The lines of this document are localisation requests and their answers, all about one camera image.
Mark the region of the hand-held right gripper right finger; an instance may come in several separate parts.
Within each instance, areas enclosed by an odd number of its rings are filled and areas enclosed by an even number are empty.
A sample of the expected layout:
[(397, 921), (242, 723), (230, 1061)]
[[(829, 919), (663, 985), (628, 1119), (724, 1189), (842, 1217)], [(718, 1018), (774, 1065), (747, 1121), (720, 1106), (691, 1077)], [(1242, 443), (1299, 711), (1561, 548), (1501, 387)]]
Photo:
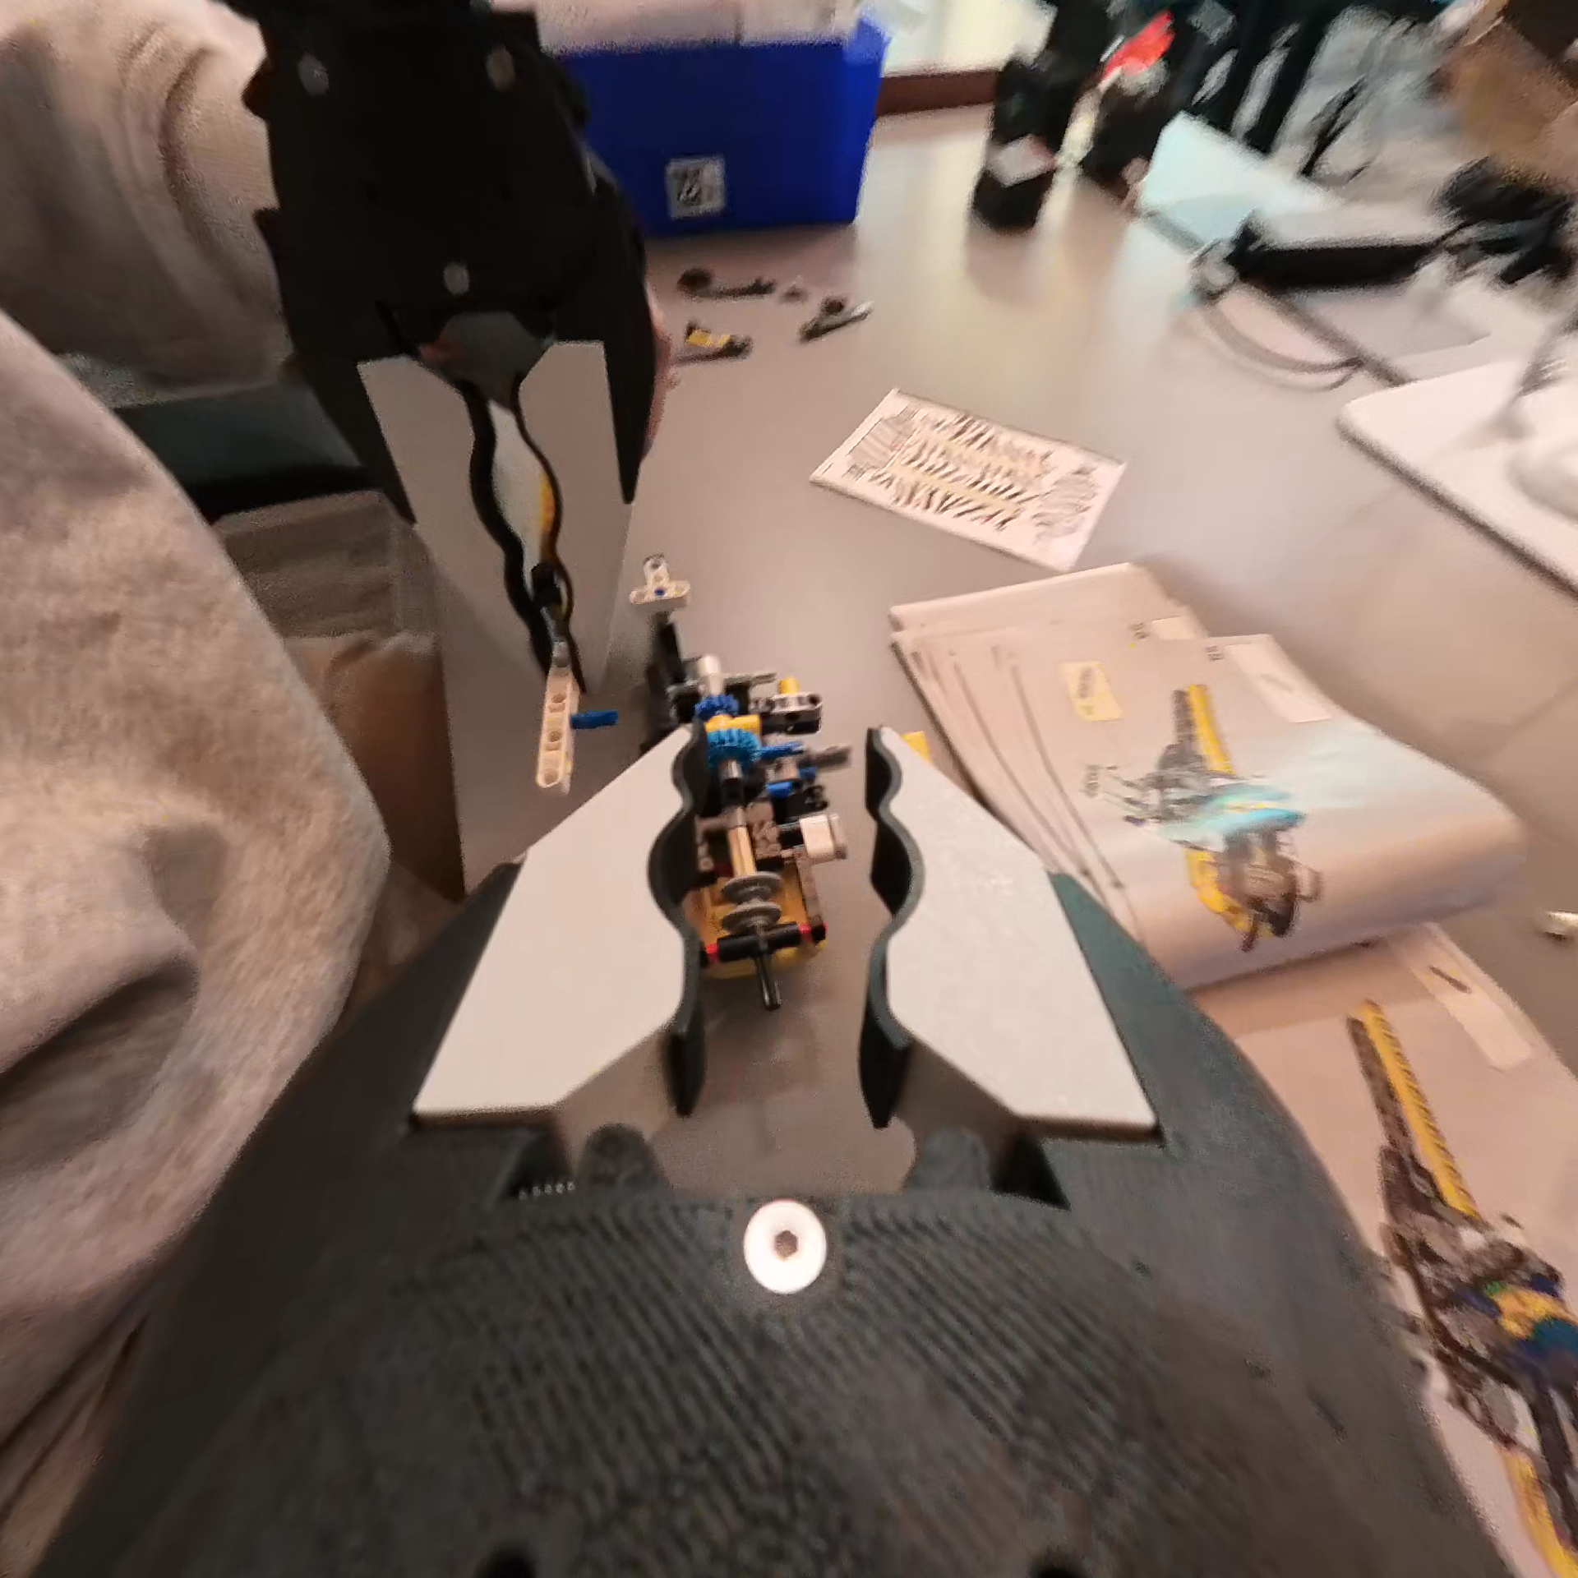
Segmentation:
[(1151, 1141), (1155, 1106), (1054, 873), (895, 729), (865, 738), (871, 884), (860, 1094), (875, 1129), (986, 1147)]

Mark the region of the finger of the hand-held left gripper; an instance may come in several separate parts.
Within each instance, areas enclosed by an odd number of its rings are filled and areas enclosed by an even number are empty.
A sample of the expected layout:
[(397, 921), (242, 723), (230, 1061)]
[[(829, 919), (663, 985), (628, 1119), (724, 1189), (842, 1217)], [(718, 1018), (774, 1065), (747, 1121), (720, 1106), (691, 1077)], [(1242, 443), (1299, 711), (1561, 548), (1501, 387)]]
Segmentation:
[(494, 400), (420, 359), (360, 371), (432, 569), (448, 682), (541, 692), (584, 682), (566, 488), (529, 433), (521, 379)]
[(601, 344), (551, 346), (518, 394), (525, 589), (551, 634), (603, 686), (624, 599), (634, 505), (624, 497)]

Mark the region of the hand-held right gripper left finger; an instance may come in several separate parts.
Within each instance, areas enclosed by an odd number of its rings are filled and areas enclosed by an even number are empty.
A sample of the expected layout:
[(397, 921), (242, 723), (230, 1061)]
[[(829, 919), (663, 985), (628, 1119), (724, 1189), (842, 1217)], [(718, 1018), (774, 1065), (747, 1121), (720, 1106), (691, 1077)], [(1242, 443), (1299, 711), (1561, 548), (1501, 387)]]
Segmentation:
[(656, 1137), (708, 1073), (696, 878), (698, 727), (677, 729), (516, 865), (413, 1117), (520, 1125), (558, 1154), (595, 1131)]

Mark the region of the multicoloured lego gear assembly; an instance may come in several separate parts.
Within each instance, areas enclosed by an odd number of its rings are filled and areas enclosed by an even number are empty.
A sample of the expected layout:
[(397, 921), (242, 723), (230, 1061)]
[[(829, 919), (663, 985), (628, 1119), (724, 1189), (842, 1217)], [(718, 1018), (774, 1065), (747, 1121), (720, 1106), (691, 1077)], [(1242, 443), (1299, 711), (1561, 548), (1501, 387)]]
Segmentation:
[(848, 857), (825, 777), (854, 750), (823, 738), (825, 700), (778, 668), (731, 667), (683, 643), (693, 585), (663, 554), (642, 562), (628, 595), (650, 626), (644, 667), (648, 752), (700, 731), (706, 783), (694, 808), (694, 878), (687, 915), (700, 964), (753, 976), (766, 1012), (782, 1011), (780, 976), (827, 942), (817, 869)]

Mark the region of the white lego beam with holes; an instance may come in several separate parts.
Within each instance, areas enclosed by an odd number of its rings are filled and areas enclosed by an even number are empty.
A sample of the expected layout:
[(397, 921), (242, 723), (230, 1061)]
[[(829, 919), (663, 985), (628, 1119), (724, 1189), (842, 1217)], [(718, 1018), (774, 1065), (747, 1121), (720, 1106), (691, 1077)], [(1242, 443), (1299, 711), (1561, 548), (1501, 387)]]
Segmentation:
[(562, 635), (553, 641), (551, 663), (543, 684), (541, 729), (537, 744), (537, 787), (568, 795), (576, 775), (576, 725), (580, 709), (574, 653)]

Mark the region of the person's left forearm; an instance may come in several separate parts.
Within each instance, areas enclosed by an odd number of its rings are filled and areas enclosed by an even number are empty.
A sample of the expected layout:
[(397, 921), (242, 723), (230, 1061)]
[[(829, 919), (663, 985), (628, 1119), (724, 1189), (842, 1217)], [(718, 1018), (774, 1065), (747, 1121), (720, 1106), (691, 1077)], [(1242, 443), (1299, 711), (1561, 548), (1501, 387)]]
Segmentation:
[(259, 385), (288, 358), (255, 23), (222, 4), (3, 6), (5, 313), (154, 385)]

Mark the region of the open lego instruction booklet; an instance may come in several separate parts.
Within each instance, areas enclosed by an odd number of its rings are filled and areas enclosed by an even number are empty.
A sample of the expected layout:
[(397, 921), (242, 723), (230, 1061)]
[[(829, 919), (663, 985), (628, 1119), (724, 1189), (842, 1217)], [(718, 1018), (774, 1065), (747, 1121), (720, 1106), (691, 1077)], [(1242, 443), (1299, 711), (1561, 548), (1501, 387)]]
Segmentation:
[(1528, 838), (1493, 793), (1211, 635), (1143, 565), (891, 608), (976, 795), (1184, 987), (1495, 898)]

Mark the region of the closed lego instruction booklet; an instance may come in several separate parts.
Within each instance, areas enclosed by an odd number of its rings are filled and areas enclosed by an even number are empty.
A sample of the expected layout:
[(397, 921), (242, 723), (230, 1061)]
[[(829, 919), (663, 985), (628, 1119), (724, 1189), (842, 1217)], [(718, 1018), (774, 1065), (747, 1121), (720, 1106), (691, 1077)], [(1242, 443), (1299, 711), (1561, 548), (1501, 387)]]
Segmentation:
[(1575, 1075), (1441, 927), (1196, 1001), (1332, 1174), (1509, 1566), (1575, 1576)]

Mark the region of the dark chair seat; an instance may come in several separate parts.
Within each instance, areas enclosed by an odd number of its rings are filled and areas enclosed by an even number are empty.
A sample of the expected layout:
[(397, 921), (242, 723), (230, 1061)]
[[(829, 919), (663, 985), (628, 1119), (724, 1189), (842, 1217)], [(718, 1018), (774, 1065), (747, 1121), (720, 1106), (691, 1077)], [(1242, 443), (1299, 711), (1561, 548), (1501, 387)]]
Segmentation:
[(374, 490), (317, 396), (298, 381), (115, 404), (113, 414), (211, 523)]

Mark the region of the person's beige trousers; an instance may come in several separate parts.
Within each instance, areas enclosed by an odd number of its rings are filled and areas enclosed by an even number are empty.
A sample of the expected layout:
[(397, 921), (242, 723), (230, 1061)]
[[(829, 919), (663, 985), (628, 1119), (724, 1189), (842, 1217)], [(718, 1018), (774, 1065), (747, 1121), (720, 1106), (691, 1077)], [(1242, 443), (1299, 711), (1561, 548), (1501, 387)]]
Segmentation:
[(417, 529), (360, 490), (214, 527), (341, 731), (411, 878), (465, 896), (436, 579)]

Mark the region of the blue plastic storage bin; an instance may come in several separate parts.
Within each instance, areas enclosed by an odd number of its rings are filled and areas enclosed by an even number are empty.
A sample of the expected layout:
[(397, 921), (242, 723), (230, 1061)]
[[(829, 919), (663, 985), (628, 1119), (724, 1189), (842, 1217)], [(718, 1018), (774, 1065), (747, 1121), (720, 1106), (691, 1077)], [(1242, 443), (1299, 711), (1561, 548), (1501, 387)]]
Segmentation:
[(586, 51), (564, 58), (586, 138), (646, 239), (846, 227), (860, 210), (889, 35)]

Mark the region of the zebra striped sticker sheet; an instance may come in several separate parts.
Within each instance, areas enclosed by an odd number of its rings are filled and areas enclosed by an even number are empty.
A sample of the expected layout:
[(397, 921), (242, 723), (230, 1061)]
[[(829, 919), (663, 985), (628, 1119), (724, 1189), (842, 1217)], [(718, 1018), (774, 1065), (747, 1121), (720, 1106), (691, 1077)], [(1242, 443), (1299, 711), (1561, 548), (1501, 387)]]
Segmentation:
[(1068, 575), (1126, 470), (1095, 449), (891, 389), (811, 482)]

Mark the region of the person's grey sweatshirt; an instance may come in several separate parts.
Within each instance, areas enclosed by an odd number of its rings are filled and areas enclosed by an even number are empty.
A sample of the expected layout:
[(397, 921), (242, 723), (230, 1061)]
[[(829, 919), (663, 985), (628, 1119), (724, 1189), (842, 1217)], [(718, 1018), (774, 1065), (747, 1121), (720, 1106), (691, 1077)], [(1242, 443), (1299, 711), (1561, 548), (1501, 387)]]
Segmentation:
[(5, 1461), (345, 1007), (384, 822), (216, 532), (5, 325)]

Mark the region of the black equipment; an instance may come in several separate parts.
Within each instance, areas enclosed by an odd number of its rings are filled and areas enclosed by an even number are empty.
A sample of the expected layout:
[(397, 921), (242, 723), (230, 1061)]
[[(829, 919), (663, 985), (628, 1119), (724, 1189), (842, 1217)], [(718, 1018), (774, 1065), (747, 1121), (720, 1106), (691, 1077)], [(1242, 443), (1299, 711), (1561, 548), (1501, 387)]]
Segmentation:
[(1153, 19), (1163, 2), (1042, 2), (1046, 35), (1036, 52), (1000, 68), (972, 218), (1003, 235), (1035, 229), (1062, 163), (1075, 111), (1095, 91), (1114, 51)]

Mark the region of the white flat board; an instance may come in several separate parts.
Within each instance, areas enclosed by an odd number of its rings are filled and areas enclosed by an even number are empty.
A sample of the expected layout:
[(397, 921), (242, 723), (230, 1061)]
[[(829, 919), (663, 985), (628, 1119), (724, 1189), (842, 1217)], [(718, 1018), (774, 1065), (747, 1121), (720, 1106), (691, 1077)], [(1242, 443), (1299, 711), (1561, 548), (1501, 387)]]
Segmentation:
[(1345, 439), (1577, 589), (1577, 375), (1493, 363), (1357, 398)]

